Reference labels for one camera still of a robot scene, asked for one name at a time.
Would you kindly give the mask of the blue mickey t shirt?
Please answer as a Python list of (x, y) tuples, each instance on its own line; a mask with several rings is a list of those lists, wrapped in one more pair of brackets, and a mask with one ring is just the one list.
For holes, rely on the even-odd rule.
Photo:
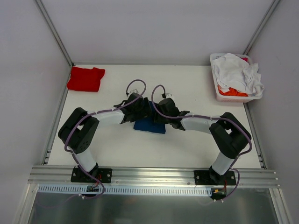
[(154, 109), (152, 101), (150, 101), (149, 104), (151, 107), (152, 115), (141, 120), (137, 120), (134, 123), (133, 129), (135, 131), (150, 132), (155, 134), (166, 134), (165, 124), (154, 122), (156, 111)]

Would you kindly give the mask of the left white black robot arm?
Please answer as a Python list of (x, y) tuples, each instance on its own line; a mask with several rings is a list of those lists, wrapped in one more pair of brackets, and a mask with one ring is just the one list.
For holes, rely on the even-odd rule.
[(150, 101), (137, 93), (129, 94), (129, 98), (112, 109), (88, 113), (81, 107), (76, 108), (58, 132), (64, 143), (64, 150), (71, 153), (77, 168), (73, 169), (72, 182), (104, 183), (111, 182), (111, 170), (103, 171), (93, 158), (89, 146), (95, 132), (99, 128), (135, 122), (152, 115)]

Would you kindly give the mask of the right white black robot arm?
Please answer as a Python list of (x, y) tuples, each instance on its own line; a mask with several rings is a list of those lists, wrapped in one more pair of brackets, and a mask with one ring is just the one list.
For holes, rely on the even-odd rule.
[(227, 172), (241, 151), (247, 145), (252, 146), (250, 133), (230, 112), (220, 117), (209, 117), (180, 111), (171, 98), (165, 98), (153, 107), (156, 123), (169, 124), (182, 131), (207, 133), (213, 137), (220, 152), (208, 170), (207, 178), (204, 179), (206, 183), (223, 185)]

